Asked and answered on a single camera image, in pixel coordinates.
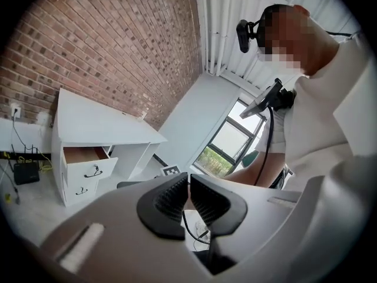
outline brick wall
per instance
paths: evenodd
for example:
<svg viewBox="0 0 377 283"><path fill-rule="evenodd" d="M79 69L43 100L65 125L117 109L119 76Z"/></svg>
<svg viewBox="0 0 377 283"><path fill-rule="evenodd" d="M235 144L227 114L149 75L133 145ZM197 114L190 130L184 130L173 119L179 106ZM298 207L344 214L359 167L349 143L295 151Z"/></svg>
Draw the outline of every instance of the brick wall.
<svg viewBox="0 0 377 283"><path fill-rule="evenodd" d="M0 116L53 116L63 87L158 129L200 73L196 0L36 0L1 59Z"/></svg>

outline person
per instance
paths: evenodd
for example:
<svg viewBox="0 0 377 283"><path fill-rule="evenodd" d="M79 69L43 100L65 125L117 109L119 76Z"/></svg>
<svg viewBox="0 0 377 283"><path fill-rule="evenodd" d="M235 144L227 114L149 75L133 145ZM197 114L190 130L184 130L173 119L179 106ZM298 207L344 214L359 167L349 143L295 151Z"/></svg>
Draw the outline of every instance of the person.
<svg viewBox="0 0 377 283"><path fill-rule="evenodd" d="M366 67L368 46L361 34L338 43L299 5L266 8L259 22L257 42L267 57L277 56L287 67L298 68L303 74L295 83L292 108L273 112L272 141L257 186L269 187L287 164L294 175L284 189L303 191L311 177L327 174L334 165L352 156L333 112ZM270 120L256 146L259 154L253 163L224 179L255 184L269 128Z"/></svg>

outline white shirt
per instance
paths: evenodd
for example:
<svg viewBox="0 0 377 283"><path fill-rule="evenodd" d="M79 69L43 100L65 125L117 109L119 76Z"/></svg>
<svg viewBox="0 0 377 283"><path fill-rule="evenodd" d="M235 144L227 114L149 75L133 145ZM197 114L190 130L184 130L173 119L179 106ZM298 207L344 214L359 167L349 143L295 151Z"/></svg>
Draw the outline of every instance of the white shirt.
<svg viewBox="0 0 377 283"><path fill-rule="evenodd" d="M303 191L307 181L325 175L352 156L347 139L333 112L356 84L368 62L359 36L340 43L334 59L311 77L299 77L291 109L274 112L274 130L269 153L285 153L294 173L285 190ZM266 151L270 120L256 146Z"/></svg>

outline floor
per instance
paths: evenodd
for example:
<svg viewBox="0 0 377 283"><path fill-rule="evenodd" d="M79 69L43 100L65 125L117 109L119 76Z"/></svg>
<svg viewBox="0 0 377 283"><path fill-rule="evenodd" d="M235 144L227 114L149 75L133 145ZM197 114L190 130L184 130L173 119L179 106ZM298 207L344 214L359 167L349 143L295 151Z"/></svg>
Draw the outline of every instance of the floor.
<svg viewBox="0 0 377 283"><path fill-rule="evenodd" d="M7 166L6 160L0 160L1 166L6 168L6 172L13 177L10 167ZM151 159L143 172L133 177L132 181L145 181L160 175L162 165ZM21 203L15 203L15 193L7 176L0 175L0 206L13 231L29 239L31 242L39 246L43 240L52 232L60 223L86 207L88 202L79 203L70 207L65 207L60 198L58 189L55 186L55 179L52 171L40 173L40 181L27 185L18 186L19 197ZM103 179L98 183L96 197L103 195L111 190L116 189L120 180L116 175L112 175L108 179ZM5 194L11 195L11 201L5 201ZM204 223L199 214L193 210L186 211L186 218L190 230L197 236L204 232ZM192 250L204 250L208 246L194 239L186 231L186 244Z"/></svg>

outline power outlet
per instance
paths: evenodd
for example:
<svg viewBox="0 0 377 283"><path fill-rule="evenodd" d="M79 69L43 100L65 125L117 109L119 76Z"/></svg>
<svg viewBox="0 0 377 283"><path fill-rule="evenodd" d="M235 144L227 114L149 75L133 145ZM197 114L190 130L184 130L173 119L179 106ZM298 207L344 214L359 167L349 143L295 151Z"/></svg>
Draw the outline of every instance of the power outlet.
<svg viewBox="0 0 377 283"><path fill-rule="evenodd" d="M139 117L141 120L144 120L145 119L145 116L147 115L147 112L146 111L143 111L141 113L141 116Z"/></svg>
<svg viewBox="0 0 377 283"><path fill-rule="evenodd" d="M19 106L12 106L12 117L19 119L21 117L21 107Z"/></svg>

